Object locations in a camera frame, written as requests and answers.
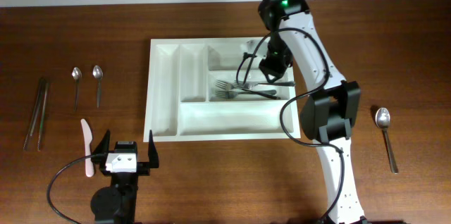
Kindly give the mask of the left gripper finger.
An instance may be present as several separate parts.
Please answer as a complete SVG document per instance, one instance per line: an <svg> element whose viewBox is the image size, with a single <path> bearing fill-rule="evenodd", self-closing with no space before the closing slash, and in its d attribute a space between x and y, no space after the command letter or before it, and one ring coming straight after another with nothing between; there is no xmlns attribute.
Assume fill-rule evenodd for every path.
<svg viewBox="0 0 451 224"><path fill-rule="evenodd" d="M93 157L91 158L91 160L93 163L102 163L106 161L106 158L109 154L110 136L111 132L110 130L107 130L100 143L92 152Z"/></svg>
<svg viewBox="0 0 451 224"><path fill-rule="evenodd" d="M148 141L148 158L149 158L149 169L159 168L159 155L156 150L154 143L153 132L149 131L149 141Z"/></svg>

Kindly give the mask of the silver fork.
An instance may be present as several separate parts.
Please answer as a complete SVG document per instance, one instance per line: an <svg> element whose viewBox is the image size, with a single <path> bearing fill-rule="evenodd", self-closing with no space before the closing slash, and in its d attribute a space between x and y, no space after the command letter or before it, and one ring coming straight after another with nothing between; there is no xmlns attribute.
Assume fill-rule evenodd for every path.
<svg viewBox="0 0 451 224"><path fill-rule="evenodd" d="M215 90L214 91L214 95L216 97L223 98L223 99L234 99L234 98L238 97L239 95L257 95L260 97L265 97L267 99L277 100L277 99L279 99L279 97L277 97L276 94L277 94L276 90L267 90L267 91L260 91L260 92L256 92L256 91L252 91L252 90L237 90L237 91Z"/></svg>
<svg viewBox="0 0 451 224"><path fill-rule="evenodd" d="M237 87L233 83L225 82L222 80L215 81L214 86L215 86L214 95L218 98L234 99L239 95L257 95L272 100L279 99L279 97L276 96L277 91L273 89L259 92L250 89L245 89L242 87Z"/></svg>
<svg viewBox="0 0 451 224"><path fill-rule="evenodd" d="M276 86L276 87L294 87L296 83L294 81L289 82L246 82L246 83L239 83L237 81L234 81L233 83L236 87L239 88L245 88L245 89L252 89L253 87L257 86Z"/></svg>

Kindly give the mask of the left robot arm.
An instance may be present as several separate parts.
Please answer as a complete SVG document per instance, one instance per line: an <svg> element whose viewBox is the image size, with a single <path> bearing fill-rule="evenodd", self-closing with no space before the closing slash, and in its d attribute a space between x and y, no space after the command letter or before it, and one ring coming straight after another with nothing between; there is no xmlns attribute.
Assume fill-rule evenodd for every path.
<svg viewBox="0 0 451 224"><path fill-rule="evenodd" d="M139 177L149 176L151 169L159 167L159 155L152 132L148 139L148 160L143 162L137 160L136 142L116 142L110 150L110 135L109 131L105 133L93 151L92 162L104 176L110 177L111 183L94 193L90 208L95 223L134 223Z"/></svg>

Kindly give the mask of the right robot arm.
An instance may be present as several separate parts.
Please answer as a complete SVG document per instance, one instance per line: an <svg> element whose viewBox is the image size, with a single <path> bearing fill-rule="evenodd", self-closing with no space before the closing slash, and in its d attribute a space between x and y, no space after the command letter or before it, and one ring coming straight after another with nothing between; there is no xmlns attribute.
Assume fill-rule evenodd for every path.
<svg viewBox="0 0 451 224"><path fill-rule="evenodd" d="M269 34L260 71L270 83L296 64L306 93L299 115L306 146L318 152L326 184L328 206L319 223L367 223L359 202L351 160L352 128L357 120L361 90L335 67L314 26L306 0L262 0L258 13Z"/></svg>

